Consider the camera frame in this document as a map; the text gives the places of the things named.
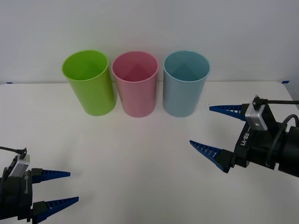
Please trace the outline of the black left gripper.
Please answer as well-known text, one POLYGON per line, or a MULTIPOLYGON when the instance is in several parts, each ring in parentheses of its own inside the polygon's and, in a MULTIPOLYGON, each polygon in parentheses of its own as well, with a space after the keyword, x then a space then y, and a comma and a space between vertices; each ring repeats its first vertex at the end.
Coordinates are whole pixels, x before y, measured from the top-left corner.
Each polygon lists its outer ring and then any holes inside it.
POLYGON ((7 177, 4 174, 0 179, 0 218, 17 217, 18 220, 31 220, 40 223, 48 217, 64 210, 79 201, 79 197, 40 201, 32 205, 32 184, 48 180, 69 177, 70 172, 44 170, 33 168, 26 171, 22 177, 7 177))

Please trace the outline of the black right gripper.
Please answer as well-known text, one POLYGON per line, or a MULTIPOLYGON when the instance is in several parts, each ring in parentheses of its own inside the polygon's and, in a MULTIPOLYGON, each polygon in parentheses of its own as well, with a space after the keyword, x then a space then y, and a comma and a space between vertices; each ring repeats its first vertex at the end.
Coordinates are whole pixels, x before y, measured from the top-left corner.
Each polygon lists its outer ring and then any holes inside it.
POLYGON ((229 172, 232 159, 233 166, 244 168, 251 162, 267 168, 275 168, 276 164, 279 168, 287 167, 286 125, 275 120, 269 106, 215 105, 210 106, 209 110, 245 121, 233 153, 189 140, 199 153, 222 172, 229 172))

